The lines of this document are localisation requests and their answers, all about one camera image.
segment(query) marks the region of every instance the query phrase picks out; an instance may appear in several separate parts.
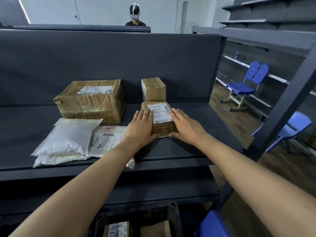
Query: small cardboard box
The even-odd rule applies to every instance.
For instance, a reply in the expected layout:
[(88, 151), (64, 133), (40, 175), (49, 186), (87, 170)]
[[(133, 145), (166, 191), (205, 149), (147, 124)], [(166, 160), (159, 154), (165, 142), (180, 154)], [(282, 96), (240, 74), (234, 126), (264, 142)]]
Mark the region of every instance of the small cardboard box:
[(126, 236), (133, 237), (133, 228), (129, 221), (105, 226), (103, 237)]
[(154, 122), (151, 134), (159, 134), (159, 138), (168, 137), (171, 132), (177, 132), (176, 124), (173, 122), (169, 111), (170, 105), (165, 101), (143, 102), (142, 109), (150, 108), (154, 111)]
[(54, 102), (64, 118), (102, 123), (120, 123), (126, 107), (120, 79), (73, 81)]
[(166, 101), (166, 85), (159, 77), (142, 79), (143, 102)]
[(171, 237), (169, 221), (140, 228), (141, 237)]

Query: neck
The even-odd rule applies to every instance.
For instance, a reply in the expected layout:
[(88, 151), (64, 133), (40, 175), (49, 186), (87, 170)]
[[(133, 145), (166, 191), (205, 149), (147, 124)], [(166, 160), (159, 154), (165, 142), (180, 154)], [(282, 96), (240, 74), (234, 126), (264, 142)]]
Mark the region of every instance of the neck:
[(137, 19), (137, 20), (132, 19), (132, 22), (134, 23), (134, 25), (138, 25), (140, 23), (140, 20), (139, 19)]

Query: blue chair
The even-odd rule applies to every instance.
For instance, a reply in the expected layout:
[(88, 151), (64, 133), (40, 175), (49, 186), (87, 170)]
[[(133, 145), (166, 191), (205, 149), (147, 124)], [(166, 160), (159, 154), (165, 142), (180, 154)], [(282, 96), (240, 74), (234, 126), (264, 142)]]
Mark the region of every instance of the blue chair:
[(231, 237), (219, 211), (210, 211), (193, 235), (194, 237)]
[[(242, 106), (244, 99), (247, 95), (254, 94), (258, 88), (259, 84), (263, 81), (267, 73), (269, 72), (269, 68), (266, 64), (260, 65), (259, 62), (252, 62), (247, 74), (245, 76), (243, 83), (228, 83), (226, 87), (230, 88), (230, 94), (228, 96), (228, 99), (220, 100), (220, 103), (230, 103), (230, 102), (236, 102), (238, 104), (238, 107), (230, 108), (229, 111), (240, 111), (247, 109), (246, 106)], [(253, 89), (245, 84), (246, 80), (250, 80), (253, 83), (257, 85), (256, 89)], [(237, 100), (233, 95), (234, 93), (236, 95), (241, 95), (241, 100)]]
[(295, 111), (294, 114), (289, 119), (288, 123), (282, 128), (282, 130), (277, 135), (277, 140), (274, 142), (269, 148), (266, 149), (266, 152), (270, 152), (274, 147), (276, 147), (281, 141), (285, 140), (286, 151), (290, 153), (290, 144), (289, 139), (293, 138), (299, 132), (305, 130), (312, 121), (308, 118), (308, 116), (300, 113), (299, 111)]

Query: forearm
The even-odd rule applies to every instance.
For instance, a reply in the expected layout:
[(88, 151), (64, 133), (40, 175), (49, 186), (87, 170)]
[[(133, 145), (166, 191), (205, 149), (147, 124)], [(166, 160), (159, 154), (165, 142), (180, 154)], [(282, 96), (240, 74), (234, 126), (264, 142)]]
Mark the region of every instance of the forearm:
[(311, 195), (210, 135), (197, 147), (220, 168), (274, 236), (314, 235), (316, 200)]
[(37, 208), (12, 236), (83, 236), (137, 151), (123, 139)]

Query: person wearing headset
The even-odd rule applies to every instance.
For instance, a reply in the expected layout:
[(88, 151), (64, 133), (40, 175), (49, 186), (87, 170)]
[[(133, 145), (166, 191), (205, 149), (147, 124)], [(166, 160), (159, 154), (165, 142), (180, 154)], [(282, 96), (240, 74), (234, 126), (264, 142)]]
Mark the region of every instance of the person wearing headset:
[(134, 3), (130, 6), (130, 18), (132, 19), (128, 23), (126, 23), (126, 26), (146, 26), (145, 23), (141, 22), (139, 20), (140, 10), (139, 5)]
[[(208, 134), (183, 111), (170, 115), (178, 133), (170, 133), (202, 151), (252, 208), (274, 237), (315, 237), (316, 199)], [(10, 237), (84, 236), (128, 161), (158, 136), (151, 135), (154, 114), (136, 111), (125, 138), (111, 151), (60, 188)]]

